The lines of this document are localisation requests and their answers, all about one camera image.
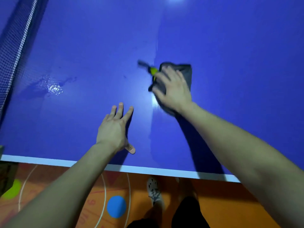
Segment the white curved line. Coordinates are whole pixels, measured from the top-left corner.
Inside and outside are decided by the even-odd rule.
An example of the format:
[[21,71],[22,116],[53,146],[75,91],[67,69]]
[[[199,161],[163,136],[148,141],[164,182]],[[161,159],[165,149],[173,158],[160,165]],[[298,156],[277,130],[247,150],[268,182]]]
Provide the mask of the white curved line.
[[128,173],[127,173],[127,178],[128,178],[128,183],[129,183],[129,209],[128,209],[125,227],[127,226],[127,222],[128,222],[128,218],[129,218],[129,214],[130,214],[130,206],[131,206],[131,185],[130,185],[130,179],[129,179]]
[[31,172],[28,174],[27,178],[25,179],[24,183],[23,183],[23,186],[21,188],[21,191],[20,191],[20,195],[19,195],[19,200],[18,200],[18,212],[20,211],[20,203],[21,203],[21,197],[22,197],[22,192],[23,192],[23,189],[24,189],[24,186],[27,182],[27,180],[29,179],[29,177],[31,176],[32,172],[36,169],[38,165],[35,165],[35,167],[31,170]]
[[[106,198],[107,198],[107,189],[106,189],[106,187],[105,187],[105,181],[104,181],[104,178],[103,178],[103,175],[101,174],[101,177],[102,177],[102,181],[103,181],[103,185],[104,185],[104,189],[105,189],[105,200],[106,200]],[[101,221],[101,217],[102,217],[102,215],[103,215],[103,212],[104,212],[104,208],[105,208],[105,201],[104,201],[104,203],[103,203],[103,209],[102,209],[102,212],[101,212],[101,215],[100,215],[100,218],[99,218],[99,220],[98,220],[98,222],[97,222],[97,224],[96,224],[96,226],[94,227],[94,228],[97,228],[97,226],[99,225],[99,223],[100,223],[100,221]]]

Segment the white edge line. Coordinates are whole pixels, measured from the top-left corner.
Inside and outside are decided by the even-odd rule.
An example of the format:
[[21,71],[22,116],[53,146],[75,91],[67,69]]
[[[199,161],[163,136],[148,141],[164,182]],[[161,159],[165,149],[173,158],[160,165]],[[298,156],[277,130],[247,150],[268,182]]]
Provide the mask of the white edge line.
[[[66,166],[66,167],[71,167],[76,163],[76,161],[48,159],[48,158],[39,158],[39,157],[13,156],[7,154],[3,154],[0,160],[41,164],[41,165],[51,165],[51,166]],[[125,165],[113,165],[113,164],[108,164],[104,170],[137,173],[137,174],[162,175],[162,176],[170,176],[170,177],[186,177],[186,178],[196,178],[196,179],[240,182],[237,179],[237,177],[232,174],[214,174],[214,173],[203,173],[196,171],[170,170],[170,169],[161,169],[161,168],[125,166]]]
[[126,219],[125,227],[127,226],[127,223],[128,223],[129,214],[130,214],[130,207],[131,207],[131,185],[130,185],[129,175],[128,175],[128,173],[126,173],[126,174],[127,174],[128,183],[129,183],[129,209],[128,209],[128,214],[127,214],[127,219]]
[[[106,201],[106,198],[107,198],[107,189],[106,189],[106,187],[105,187],[105,181],[104,181],[104,178],[103,178],[103,175],[101,174],[101,178],[102,178],[102,181],[103,181],[103,185],[104,185],[104,189],[105,189],[105,201]],[[103,203],[103,209],[102,209],[102,212],[101,212],[101,215],[100,215],[100,217],[99,217],[99,220],[98,220],[98,222],[97,222],[97,224],[96,224],[96,226],[94,227],[94,228],[97,228],[97,226],[99,225],[99,223],[100,223],[100,221],[101,221],[101,218],[102,218],[102,216],[103,216],[103,212],[104,212],[104,208],[105,208],[105,201],[104,201],[104,203]]]
[[33,1],[31,12],[29,13],[29,17],[28,17],[27,22],[25,24],[25,28],[24,28],[24,31],[23,31],[23,36],[22,36],[22,39],[21,39],[21,42],[20,42],[20,45],[19,45],[19,48],[18,48],[18,52],[17,52],[17,55],[16,55],[16,60],[14,62],[13,71],[11,73],[10,83],[9,83],[8,88],[6,89],[6,96],[5,96],[4,102],[6,101],[7,94],[9,92],[10,88],[11,88],[11,85],[12,85],[12,80],[14,78],[14,73],[15,73],[15,70],[17,68],[20,57],[21,57],[21,52],[22,52],[22,49],[23,49],[23,46],[24,46],[24,43],[25,43],[25,39],[27,37],[29,25],[30,25],[30,23],[32,21],[32,18],[33,18],[33,15],[34,15],[34,11],[35,11],[35,8],[36,8],[36,5],[37,5],[37,1],[38,0]]
[[31,176],[32,172],[36,169],[38,165],[35,165],[35,167],[31,170],[31,172],[28,174],[28,176],[26,177],[23,185],[22,185],[22,188],[21,188],[21,191],[20,191],[20,195],[19,195],[19,200],[18,200],[18,212],[21,210],[21,197],[22,197],[22,192],[23,192],[23,189],[24,189],[24,186],[27,182],[27,180],[29,179],[29,177]]

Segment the table tennis table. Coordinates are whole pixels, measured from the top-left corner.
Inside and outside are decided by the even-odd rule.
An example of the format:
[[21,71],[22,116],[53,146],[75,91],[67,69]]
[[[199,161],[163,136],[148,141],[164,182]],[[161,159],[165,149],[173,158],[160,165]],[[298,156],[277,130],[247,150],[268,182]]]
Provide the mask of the table tennis table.
[[141,59],[191,64],[193,101],[304,169],[303,13],[304,0],[48,0],[11,88],[1,160],[70,167],[122,101],[136,153],[106,170],[238,182],[159,107]]

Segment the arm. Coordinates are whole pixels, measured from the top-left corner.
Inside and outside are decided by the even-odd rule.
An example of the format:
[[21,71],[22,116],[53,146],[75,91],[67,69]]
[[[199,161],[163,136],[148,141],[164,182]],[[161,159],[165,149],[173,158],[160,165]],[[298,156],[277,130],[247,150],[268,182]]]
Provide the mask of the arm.
[[96,144],[70,169],[22,209],[4,228],[13,227],[74,227],[85,200],[95,181],[111,158],[126,148],[135,149],[126,139],[126,123],[131,117],[130,107],[123,118],[123,104],[112,107],[98,129]]
[[180,113],[241,183],[282,227],[304,226],[304,172],[275,148],[245,130],[218,118],[192,102],[180,72],[158,73],[166,95],[153,92],[163,104]]

